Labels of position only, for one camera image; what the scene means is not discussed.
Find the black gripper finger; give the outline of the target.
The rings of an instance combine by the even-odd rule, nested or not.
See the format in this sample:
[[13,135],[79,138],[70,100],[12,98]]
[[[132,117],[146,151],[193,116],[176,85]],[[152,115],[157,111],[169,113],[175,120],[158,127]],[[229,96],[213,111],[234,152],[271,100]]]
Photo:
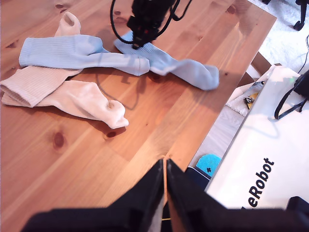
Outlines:
[[158,160],[152,168],[110,205],[110,232],[159,232],[164,208],[164,165]]
[[144,46],[144,29],[136,29],[133,31],[132,42],[132,47]]
[[158,30],[144,30],[144,45],[158,37]]
[[223,232],[220,214],[225,208],[167,160],[167,187],[183,227],[188,232]]

